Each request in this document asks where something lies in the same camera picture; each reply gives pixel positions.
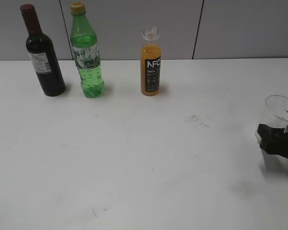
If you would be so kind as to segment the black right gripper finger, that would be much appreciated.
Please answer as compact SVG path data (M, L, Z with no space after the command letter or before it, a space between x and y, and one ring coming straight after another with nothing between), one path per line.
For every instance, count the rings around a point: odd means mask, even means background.
M269 155L279 155L288 159L288 132L284 131L284 128L259 124L257 132L261 138L260 148Z

